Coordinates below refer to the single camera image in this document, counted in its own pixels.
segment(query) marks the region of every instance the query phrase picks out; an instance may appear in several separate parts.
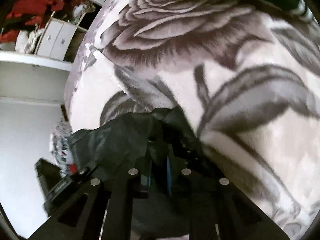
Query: red fabric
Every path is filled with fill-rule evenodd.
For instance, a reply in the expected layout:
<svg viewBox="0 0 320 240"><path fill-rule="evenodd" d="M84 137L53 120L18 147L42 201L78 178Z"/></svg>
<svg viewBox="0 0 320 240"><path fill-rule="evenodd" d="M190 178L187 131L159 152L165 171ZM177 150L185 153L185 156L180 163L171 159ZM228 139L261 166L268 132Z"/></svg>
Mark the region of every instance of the red fabric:
<svg viewBox="0 0 320 240"><path fill-rule="evenodd" d="M38 24L44 28L43 17L47 7L51 6L52 11L60 11L64 7L61 0L18 0L13 5L7 19L21 17L23 14L35 15L32 20L25 22L25 25ZM17 40L19 30L10 30L4 35L0 35L0 42L14 42Z"/></svg>
<svg viewBox="0 0 320 240"><path fill-rule="evenodd" d="M14 42L17 40L19 35L19 30L10 30L4 35L0 35L0 42Z"/></svg>
<svg viewBox="0 0 320 240"><path fill-rule="evenodd" d="M25 25L41 25L43 20L43 16L37 15L32 20L25 22Z"/></svg>
<svg viewBox="0 0 320 240"><path fill-rule="evenodd" d="M72 8L79 6L80 4L83 4L86 0L71 0L70 1L70 6Z"/></svg>
<svg viewBox="0 0 320 240"><path fill-rule="evenodd" d="M71 174L75 174L77 172L77 166L75 164L71 164L69 166L69 171L71 172Z"/></svg>

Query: red clothing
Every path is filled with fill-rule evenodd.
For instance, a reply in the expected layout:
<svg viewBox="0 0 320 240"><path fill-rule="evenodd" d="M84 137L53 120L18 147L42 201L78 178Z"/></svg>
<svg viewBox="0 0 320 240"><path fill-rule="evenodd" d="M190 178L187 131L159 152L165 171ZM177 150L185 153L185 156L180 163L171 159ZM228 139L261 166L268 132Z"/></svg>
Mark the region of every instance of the red clothing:
<svg viewBox="0 0 320 240"><path fill-rule="evenodd" d="M19 35L19 30L10 30L6 34L0 35L0 42L15 42Z"/></svg>
<svg viewBox="0 0 320 240"><path fill-rule="evenodd" d="M47 6L51 5L52 11L60 11L63 9L64 2L60 0L18 0L13 5L11 14L32 14L44 15Z"/></svg>
<svg viewBox="0 0 320 240"><path fill-rule="evenodd" d="M40 28L44 28L44 14L51 6L51 11L60 11L63 9L64 1L60 0L18 0L13 5L11 12L7 15L7 19L19 18L23 14L34 15L31 20L28 20L24 25L38 24ZM19 30L10 30L7 33L0 35L0 42L15 42L17 40Z"/></svg>

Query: gray rose pattern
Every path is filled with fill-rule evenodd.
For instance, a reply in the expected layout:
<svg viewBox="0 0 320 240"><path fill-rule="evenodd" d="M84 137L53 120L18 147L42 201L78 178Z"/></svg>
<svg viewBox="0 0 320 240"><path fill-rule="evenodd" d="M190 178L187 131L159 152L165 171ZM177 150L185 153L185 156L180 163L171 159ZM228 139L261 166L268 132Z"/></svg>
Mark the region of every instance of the gray rose pattern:
<svg viewBox="0 0 320 240"><path fill-rule="evenodd" d="M236 56L248 41L279 42L302 67L320 76L319 27L306 28L291 18L286 21L292 28L269 30L261 23L261 9L247 1L130 0L120 11L119 20L100 37L99 51L114 63L122 88L105 104L100 125L128 112L144 113L178 105L161 78L142 79L139 68L173 72L194 69L196 93L203 107L196 132L204 142L204 152L249 196L269 201L274 208L272 219L292 239L299 239L308 225L289 218L295 218L303 207L259 152L237 134L269 123L288 108L320 119L320 100L296 73L279 65L257 65L236 73ZM96 61L93 54L86 60L84 71ZM209 93L204 78L205 60L214 60L235 72L235 77L214 94ZM268 176L258 178L247 167L206 144L210 133L232 141ZM290 213L277 204L283 194L292 202ZM309 215L314 217L320 205L316 202L311 208Z"/></svg>
<svg viewBox="0 0 320 240"><path fill-rule="evenodd" d="M130 0L101 35L103 54L135 69L194 67L213 58L235 69L246 41L270 38L255 7L240 1Z"/></svg>

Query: shelf unit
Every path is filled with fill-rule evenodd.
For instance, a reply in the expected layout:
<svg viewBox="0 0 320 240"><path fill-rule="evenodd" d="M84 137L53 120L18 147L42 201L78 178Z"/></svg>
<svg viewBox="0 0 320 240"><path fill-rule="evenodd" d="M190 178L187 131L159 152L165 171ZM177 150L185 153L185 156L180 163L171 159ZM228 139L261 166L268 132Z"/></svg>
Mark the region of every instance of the shelf unit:
<svg viewBox="0 0 320 240"><path fill-rule="evenodd" d="M50 25L50 22L53 19L54 19L54 21L58 21L63 24L67 23L67 24L74 25L76 27L76 33L86 33L89 29L89 26L88 26L88 28L81 27L81 23L85 19L85 17L90 14L93 14L92 17L95 18L95 16L97 15L97 13L101 9L101 6L98 4L95 4L95 7L96 7L95 12L88 13L88 14L84 13L81 16L81 18L79 19L79 22L77 24L68 23L67 21L61 20L58 17L55 17L56 13L57 13L56 11L52 12L48 22L46 23L46 26L44 28L43 33L38 38L37 45L36 45L36 48L35 48L35 51L33 54L24 54L24 53L13 52L13 51L0 51L0 61L26 63L26 64L31 64L31 65L41 65L41 66L52 67L52 68L70 71L71 67L72 67L71 61L73 61L74 57L75 57L75 55L73 55L74 53L72 54L73 56L71 56L71 57L70 57L70 55L68 56L69 61L62 61L62 60L57 60L57 59L54 59L51 57L38 56L37 53L38 53L39 47L40 47L41 42L45 36L46 30L48 29L48 27ZM77 43L74 44L73 47L76 47L76 46L79 47L79 45L80 45L79 39L76 42Z"/></svg>

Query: leaf pattern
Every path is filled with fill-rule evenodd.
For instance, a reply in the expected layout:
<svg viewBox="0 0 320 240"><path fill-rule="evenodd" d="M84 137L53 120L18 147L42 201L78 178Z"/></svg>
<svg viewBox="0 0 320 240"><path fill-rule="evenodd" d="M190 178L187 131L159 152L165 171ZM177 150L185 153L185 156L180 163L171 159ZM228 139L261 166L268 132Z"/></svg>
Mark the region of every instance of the leaf pattern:
<svg viewBox="0 0 320 240"><path fill-rule="evenodd" d="M301 33L306 39L310 39L314 44L320 45L319 25L316 22L306 24L292 17L286 17L285 20L293 26L295 30Z"/></svg>
<svg viewBox="0 0 320 240"><path fill-rule="evenodd" d="M89 67L92 67L97 62L97 59L93 55L92 51L91 51L89 57L87 57L87 56L84 57L84 62L85 62L85 67L83 69L83 72L85 72Z"/></svg>
<svg viewBox="0 0 320 240"><path fill-rule="evenodd" d="M315 215L316 213L319 212L319 209L320 209L320 200L317 200L311 205L311 212L309 213L309 215L310 216Z"/></svg>
<svg viewBox="0 0 320 240"><path fill-rule="evenodd" d="M206 108L207 104L210 101L209 91L207 84L204 80L204 66L203 64L197 66L194 71L196 86L197 86L197 95L201 101L203 109Z"/></svg>
<svg viewBox="0 0 320 240"><path fill-rule="evenodd" d="M273 29L272 32L300 65L320 76L318 45L295 29Z"/></svg>
<svg viewBox="0 0 320 240"><path fill-rule="evenodd" d="M100 116L100 126L111 121L112 119L115 119L121 114L146 112L148 111L145 108L133 101L123 91L120 91L110 98L105 104Z"/></svg>
<svg viewBox="0 0 320 240"><path fill-rule="evenodd" d="M319 98L292 71L275 65L247 69L212 97L200 122L198 136L205 129L231 133L254 129L270 122L288 107L306 116L320 117Z"/></svg>
<svg viewBox="0 0 320 240"><path fill-rule="evenodd" d="M240 72L204 104L205 93L200 91L204 91L206 85L204 78L199 78L201 74L203 69L199 66L195 80L198 97L206 107L197 134L204 143L204 151L249 196L271 202L276 209L274 221L291 238L298 237L302 225L289 217L297 217L301 205L265 159L236 133L266 124L288 107L319 119L319 98L291 70L261 65Z"/></svg>
<svg viewBox="0 0 320 240"><path fill-rule="evenodd" d="M118 65L114 65L114 70L122 90L147 111L177 106L172 92L159 77L152 81L145 80L129 68Z"/></svg>

